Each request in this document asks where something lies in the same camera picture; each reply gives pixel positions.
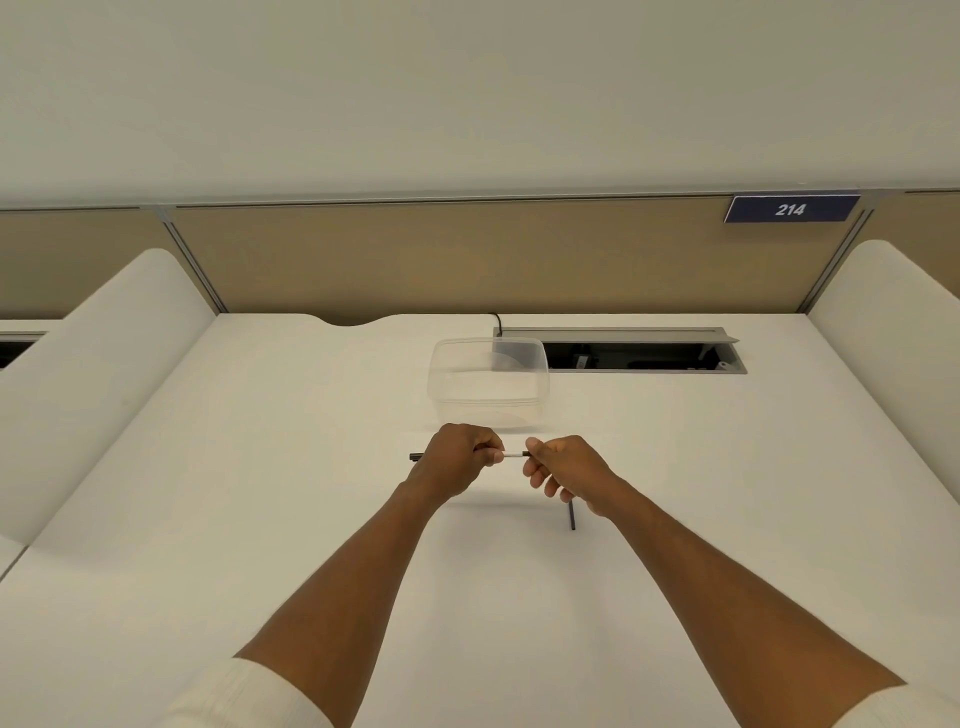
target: person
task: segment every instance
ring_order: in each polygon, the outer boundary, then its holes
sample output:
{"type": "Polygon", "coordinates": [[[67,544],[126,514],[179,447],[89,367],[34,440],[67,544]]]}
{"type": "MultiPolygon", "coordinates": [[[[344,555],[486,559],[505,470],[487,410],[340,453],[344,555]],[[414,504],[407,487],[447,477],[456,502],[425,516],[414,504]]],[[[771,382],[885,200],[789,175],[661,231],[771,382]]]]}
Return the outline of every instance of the person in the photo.
{"type": "MultiPolygon", "coordinates": [[[[581,437],[530,438],[523,474],[610,519],[650,572],[744,728],[960,726],[960,707],[896,673],[659,509],[581,437]]],[[[490,429],[444,425],[406,480],[163,728],[349,728],[430,518],[503,460],[490,429]]]]}

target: plastic container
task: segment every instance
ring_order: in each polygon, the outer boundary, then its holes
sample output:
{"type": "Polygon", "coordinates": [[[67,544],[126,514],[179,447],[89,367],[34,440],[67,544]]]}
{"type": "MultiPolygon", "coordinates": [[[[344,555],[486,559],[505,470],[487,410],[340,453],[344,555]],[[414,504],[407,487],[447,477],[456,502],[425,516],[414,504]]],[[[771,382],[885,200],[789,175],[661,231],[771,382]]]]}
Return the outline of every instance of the plastic container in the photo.
{"type": "Polygon", "coordinates": [[[493,429],[537,425],[550,396],[538,339],[444,339],[430,359],[427,394],[441,423],[493,429]]]}

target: person's left hand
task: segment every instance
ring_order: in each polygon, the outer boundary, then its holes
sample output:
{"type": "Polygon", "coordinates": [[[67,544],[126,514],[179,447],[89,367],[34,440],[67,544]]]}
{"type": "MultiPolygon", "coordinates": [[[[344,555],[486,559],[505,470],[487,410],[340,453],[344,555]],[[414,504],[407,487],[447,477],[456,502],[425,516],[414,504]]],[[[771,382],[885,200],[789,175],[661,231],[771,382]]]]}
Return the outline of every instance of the person's left hand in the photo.
{"type": "Polygon", "coordinates": [[[459,496],[483,467],[503,462],[503,443],[489,427],[451,425],[440,428],[407,482],[423,489],[437,507],[459,496]]]}

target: sign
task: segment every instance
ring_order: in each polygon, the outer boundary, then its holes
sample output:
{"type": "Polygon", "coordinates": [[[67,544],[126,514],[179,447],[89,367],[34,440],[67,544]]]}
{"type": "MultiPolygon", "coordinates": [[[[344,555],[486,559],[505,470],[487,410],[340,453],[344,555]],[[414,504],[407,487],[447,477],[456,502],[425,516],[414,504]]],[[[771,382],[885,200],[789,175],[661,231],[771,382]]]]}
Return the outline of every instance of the sign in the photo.
{"type": "Polygon", "coordinates": [[[856,206],[857,194],[737,195],[725,223],[842,223],[856,206]]]}

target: brown fabric panel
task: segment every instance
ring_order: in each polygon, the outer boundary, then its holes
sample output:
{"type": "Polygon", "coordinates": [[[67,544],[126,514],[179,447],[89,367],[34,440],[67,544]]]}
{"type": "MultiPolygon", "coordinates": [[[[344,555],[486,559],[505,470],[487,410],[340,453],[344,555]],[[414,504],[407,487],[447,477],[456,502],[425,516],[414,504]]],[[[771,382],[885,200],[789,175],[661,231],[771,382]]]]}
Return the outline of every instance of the brown fabric panel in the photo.
{"type": "Polygon", "coordinates": [[[235,312],[358,323],[404,312],[795,311],[850,222],[724,225],[729,204],[686,197],[171,215],[235,312]]]}
{"type": "Polygon", "coordinates": [[[180,249],[139,209],[0,213],[0,318],[60,318],[149,248],[180,249]]]}
{"type": "Polygon", "coordinates": [[[960,297],[960,192],[888,197],[877,206],[854,245],[877,238],[892,243],[960,297]]]}

